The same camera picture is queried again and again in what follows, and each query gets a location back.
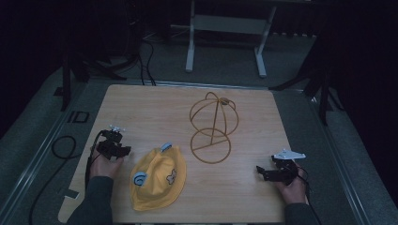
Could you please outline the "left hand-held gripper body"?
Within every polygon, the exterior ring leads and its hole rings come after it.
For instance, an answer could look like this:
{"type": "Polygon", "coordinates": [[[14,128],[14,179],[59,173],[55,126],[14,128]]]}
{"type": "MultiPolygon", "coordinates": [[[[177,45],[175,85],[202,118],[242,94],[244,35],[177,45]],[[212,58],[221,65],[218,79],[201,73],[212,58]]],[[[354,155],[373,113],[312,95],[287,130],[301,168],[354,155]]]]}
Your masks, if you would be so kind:
{"type": "Polygon", "coordinates": [[[111,127],[109,130],[104,129],[99,132],[101,137],[105,140],[101,141],[98,145],[98,152],[108,159],[115,158],[117,153],[124,153],[122,144],[120,143],[123,136],[120,133],[119,127],[111,127]]]}

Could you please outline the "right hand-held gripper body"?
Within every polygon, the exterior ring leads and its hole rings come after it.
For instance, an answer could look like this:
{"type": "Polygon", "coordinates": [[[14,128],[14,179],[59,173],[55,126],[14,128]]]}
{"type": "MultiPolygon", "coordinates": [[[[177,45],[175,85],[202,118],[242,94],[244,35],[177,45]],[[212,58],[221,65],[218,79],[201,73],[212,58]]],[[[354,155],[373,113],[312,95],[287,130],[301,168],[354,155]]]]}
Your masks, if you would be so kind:
{"type": "Polygon", "coordinates": [[[277,167],[276,174],[272,178],[272,181],[283,182],[285,185],[290,185],[299,175],[299,169],[295,160],[303,158],[306,158],[305,154],[287,149],[283,149],[281,152],[272,155],[271,159],[277,167]]]}

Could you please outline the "person's left hand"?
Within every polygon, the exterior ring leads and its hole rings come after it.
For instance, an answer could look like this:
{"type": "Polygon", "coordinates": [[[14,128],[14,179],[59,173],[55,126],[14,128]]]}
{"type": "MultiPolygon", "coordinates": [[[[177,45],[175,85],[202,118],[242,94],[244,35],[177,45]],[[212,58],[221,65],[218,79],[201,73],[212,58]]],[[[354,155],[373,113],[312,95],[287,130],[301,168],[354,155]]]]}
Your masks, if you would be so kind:
{"type": "Polygon", "coordinates": [[[93,160],[90,167],[89,178],[92,179],[96,176],[109,177],[114,179],[124,162],[124,158],[119,157],[116,160],[109,160],[97,150],[94,151],[93,160]]]}

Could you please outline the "person's right hand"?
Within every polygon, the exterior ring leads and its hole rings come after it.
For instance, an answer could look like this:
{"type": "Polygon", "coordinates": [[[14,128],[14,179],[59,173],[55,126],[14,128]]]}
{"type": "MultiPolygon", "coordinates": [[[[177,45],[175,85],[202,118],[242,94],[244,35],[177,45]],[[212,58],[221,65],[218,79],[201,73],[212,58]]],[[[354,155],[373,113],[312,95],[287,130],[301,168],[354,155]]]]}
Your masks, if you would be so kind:
{"type": "Polygon", "coordinates": [[[303,174],[304,171],[300,166],[298,166],[298,176],[292,181],[290,185],[287,186],[283,182],[276,182],[274,184],[274,186],[280,191],[286,204],[308,204],[306,196],[307,182],[303,178],[303,174]]]}

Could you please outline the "yellow bucket hat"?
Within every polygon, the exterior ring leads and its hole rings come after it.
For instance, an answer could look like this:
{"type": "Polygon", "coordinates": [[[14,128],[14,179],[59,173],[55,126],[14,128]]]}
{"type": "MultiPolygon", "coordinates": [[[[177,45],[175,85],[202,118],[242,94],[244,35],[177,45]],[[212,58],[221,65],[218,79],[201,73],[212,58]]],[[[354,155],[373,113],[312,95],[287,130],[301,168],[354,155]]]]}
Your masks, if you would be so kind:
{"type": "Polygon", "coordinates": [[[186,178],[186,160],[178,145],[166,143],[152,149],[130,173],[133,209],[148,211],[170,205],[182,192],[186,178]]]}

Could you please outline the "black tripod stand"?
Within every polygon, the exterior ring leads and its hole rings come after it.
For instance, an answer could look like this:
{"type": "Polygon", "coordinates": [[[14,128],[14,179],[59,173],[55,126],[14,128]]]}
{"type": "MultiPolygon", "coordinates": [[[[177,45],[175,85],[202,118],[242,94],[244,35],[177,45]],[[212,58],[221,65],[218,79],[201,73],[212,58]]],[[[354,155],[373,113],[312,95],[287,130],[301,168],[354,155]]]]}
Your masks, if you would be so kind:
{"type": "Polygon", "coordinates": [[[320,92],[318,116],[324,126],[327,122],[327,109],[329,99],[329,87],[331,77],[336,64],[335,52],[338,50],[335,37],[319,35],[314,45],[309,50],[295,78],[272,86],[269,90],[282,91],[294,84],[308,79],[303,89],[303,94],[308,98],[314,98],[320,92]]]}
{"type": "Polygon", "coordinates": [[[131,66],[138,59],[137,56],[131,56],[125,62],[106,67],[86,54],[77,52],[74,45],[67,39],[62,42],[62,50],[62,86],[58,87],[54,93],[56,96],[62,97],[62,112],[67,109],[71,102],[71,75],[74,75],[78,82],[86,83],[90,78],[87,69],[93,68],[101,75],[113,80],[125,81],[125,77],[117,75],[115,72],[121,68],[131,66]]]}

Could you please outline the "white metal desk frame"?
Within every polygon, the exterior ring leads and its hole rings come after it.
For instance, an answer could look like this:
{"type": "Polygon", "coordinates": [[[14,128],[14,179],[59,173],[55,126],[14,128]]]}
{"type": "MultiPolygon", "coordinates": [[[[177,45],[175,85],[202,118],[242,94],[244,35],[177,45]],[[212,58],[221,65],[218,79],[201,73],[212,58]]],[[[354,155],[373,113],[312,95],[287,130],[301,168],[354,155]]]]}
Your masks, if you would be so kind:
{"type": "Polygon", "coordinates": [[[215,15],[197,14],[195,10],[196,0],[191,0],[189,46],[186,58],[186,72],[193,71],[196,31],[212,31],[236,34],[258,35],[260,43],[254,47],[253,53],[260,78],[267,77],[266,64],[263,59],[263,51],[268,39],[269,31],[276,14],[277,7],[272,6],[266,19],[247,19],[236,17],[223,17],[215,15]]]}

